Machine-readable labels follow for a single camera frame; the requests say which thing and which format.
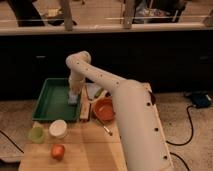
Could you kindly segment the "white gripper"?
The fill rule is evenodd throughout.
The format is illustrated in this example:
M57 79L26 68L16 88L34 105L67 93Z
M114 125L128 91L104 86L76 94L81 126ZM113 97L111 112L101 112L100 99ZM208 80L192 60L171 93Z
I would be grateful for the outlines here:
M85 85L85 80L69 80L69 94L79 95L83 86Z

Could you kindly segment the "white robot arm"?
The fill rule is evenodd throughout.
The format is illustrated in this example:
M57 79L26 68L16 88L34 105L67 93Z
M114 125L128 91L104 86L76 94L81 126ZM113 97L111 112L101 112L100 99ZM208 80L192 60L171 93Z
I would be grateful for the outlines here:
M152 92L141 82L91 65L87 51L69 55L69 100L88 78L112 95L113 109L128 171L174 171Z

